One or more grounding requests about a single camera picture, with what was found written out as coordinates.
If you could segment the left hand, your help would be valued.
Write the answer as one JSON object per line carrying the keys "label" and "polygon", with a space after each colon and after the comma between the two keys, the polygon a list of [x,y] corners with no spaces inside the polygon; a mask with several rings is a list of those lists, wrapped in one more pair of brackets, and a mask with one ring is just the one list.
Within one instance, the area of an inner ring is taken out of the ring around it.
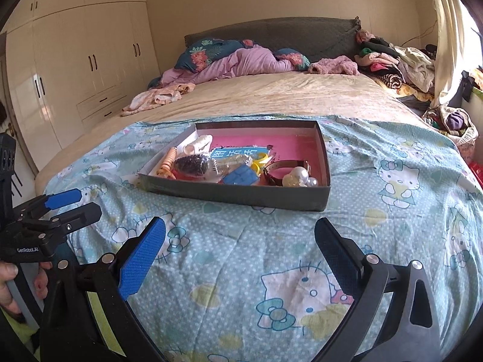
{"label": "left hand", "polygon": [[[47,284],[48,278],[46,271],[53,268],[53,264],[50,262],[41,262],[38,268],[38,275],[34,280],[34,288],[37,296],[43,300],[47,297]],[[0,265],[0,303],[1,308],[7,312],[10,316],[18,318],[21,316],[21,309],[18,304],[14,301],[8,287],[7,281],[12,281],[16,278],[18,274],[18,268],[16,265],[1,262]]]}

